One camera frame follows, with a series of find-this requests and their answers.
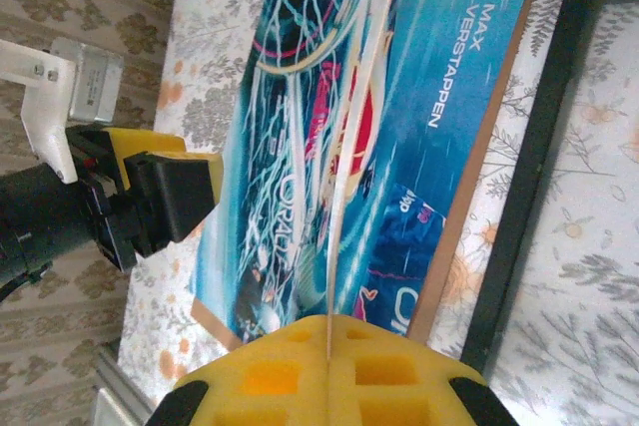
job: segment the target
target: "blue poster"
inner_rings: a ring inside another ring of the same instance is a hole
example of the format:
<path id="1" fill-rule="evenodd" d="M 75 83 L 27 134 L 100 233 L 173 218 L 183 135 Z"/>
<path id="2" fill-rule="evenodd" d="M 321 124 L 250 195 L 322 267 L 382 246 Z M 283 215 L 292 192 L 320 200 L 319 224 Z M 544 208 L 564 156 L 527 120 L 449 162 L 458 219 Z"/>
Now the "blue poster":
<path id="1" fill-rule="evenodd" d="M 405 334 L 524 0 L 392 0 L 335 312 Z M 375 0 L 265 0 L 192 290 L 242 341 L 326 312 L 334 179 Z"/>

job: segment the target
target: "black cable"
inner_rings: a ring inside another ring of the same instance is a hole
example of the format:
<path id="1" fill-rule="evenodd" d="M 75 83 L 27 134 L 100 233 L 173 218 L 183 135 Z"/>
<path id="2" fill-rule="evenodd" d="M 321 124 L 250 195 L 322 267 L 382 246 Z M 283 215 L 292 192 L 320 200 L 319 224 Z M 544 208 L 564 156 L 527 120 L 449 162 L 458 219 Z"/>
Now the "black cable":
<path id="1" fill-rule="evenodd" d="M 29 275 L 27 273 L 22 273 L 20 276 L 16 276 L 8 283 L 5 283 L 0 288 L 0 303 L 7 299 L 7 296 L 9 296 L 27 281 L 29 281 Z"/>

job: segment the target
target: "yellow foam block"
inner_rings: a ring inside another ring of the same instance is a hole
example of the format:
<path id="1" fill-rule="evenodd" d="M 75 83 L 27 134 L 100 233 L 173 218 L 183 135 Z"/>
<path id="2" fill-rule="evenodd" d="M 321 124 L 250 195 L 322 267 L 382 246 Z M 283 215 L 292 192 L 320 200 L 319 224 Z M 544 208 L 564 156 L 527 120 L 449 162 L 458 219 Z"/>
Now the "yellow foam block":
<path id="1" fill-rule="evenodd" d="M 189 374 L 209 384 L 192 426 L 474 426 L 448 384 L 472 368 L 349 316 L 310 316 Z"/>
<path id="2" fill-rule="evenodd" d="M 125 190 L 128 190 L 131 184 L 124 166 L 124 159 L 141 152 L 155 150 L 184 152 L 187 149 L 184 139 L 175 135 L 160 134 L 150 130 L 120 129 L 116 127 L 108 127 L 104 130 L 109 133 L 109 139 L 111 140 L 111 146 L 116 156 Z"/>

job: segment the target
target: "white bracket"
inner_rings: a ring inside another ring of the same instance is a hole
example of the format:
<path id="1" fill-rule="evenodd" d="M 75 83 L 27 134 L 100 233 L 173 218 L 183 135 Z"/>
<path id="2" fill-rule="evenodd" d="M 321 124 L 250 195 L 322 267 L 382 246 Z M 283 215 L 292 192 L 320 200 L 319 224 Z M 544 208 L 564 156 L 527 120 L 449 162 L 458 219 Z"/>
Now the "white bracket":
<path id="1" fill-rule="evenodd" d="M 26 87 L 20 117 L 31 149 L 65 184 L 78 181 L 65 134 L 75 77 L 74 62 L 0 40 L 0 78 Z"/>

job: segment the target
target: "black picture frame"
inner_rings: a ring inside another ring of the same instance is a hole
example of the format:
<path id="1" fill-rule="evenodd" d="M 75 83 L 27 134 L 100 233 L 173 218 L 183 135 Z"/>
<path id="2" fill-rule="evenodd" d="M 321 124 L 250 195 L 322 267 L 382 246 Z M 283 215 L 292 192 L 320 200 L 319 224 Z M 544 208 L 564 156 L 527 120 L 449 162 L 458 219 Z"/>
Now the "black picture frame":
<path id="1" fill-rule="evenodd" d="M 461 361 L 489 376 L 563 133 L 562 106 L 575 82 L 591 35 L 596 0 L 563 0 L 499 230 L 468 328 Z"/>

